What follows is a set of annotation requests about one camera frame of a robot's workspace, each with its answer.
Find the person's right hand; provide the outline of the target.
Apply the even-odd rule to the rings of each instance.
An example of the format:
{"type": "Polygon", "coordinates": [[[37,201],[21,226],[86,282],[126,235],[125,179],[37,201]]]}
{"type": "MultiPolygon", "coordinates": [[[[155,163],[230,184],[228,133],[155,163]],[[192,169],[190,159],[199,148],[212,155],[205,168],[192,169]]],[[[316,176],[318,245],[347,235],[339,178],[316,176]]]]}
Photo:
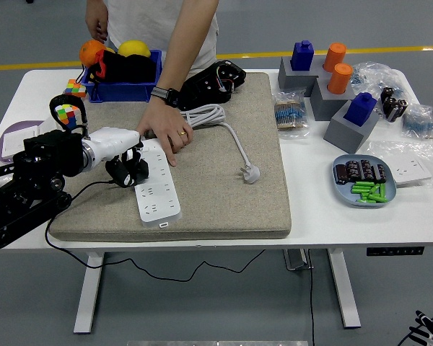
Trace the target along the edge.
{"type": "Polygon", "coordinates": [[[92,39],[105,43],[108,38],[108,11],[105,7],[87,7],[85,23],[92,39]]]}

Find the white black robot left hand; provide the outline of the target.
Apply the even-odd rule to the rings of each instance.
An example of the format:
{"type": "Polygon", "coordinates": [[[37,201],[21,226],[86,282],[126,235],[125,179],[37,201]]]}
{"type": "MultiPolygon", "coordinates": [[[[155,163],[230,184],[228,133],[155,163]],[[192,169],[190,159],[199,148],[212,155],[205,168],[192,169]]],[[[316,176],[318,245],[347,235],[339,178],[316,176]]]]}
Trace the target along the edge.
{"type": "Polygon", "coordinates": [[[140,184],[149,177],[149,166],[141,157],[143,143],[135,130],[104,127],[82,144],[84,172],[104,161],[107,173],[120,187],[140,184]]]}

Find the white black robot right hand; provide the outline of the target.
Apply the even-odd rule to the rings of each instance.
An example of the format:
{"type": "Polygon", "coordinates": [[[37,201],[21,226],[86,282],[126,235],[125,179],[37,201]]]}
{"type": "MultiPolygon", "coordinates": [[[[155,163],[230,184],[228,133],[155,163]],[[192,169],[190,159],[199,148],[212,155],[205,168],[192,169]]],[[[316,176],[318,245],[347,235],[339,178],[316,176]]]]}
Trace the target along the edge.
{"type": "Polygon", "coordinates": [[[415,314],[415,321],[421,327],[425,327],[426,331],[416,327],[409,327],[410,333],[408,337],[420,345],[433,345],[433,319],[430,319],[420,310],[416,310],[415,314]]]}

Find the person's left hand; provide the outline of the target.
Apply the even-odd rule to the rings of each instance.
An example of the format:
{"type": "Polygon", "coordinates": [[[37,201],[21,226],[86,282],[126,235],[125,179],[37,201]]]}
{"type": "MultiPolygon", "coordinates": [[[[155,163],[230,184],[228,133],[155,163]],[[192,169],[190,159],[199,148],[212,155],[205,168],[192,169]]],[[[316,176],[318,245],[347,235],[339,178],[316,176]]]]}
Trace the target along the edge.
{"type": "Polygon", "coordinates": [[[156,135],[172,167],[177,166],[175,154],[193,141],[193,129],[180,112],[155,96],[151,97],[136,130],[143,136],[148,131],[156,135]]]}

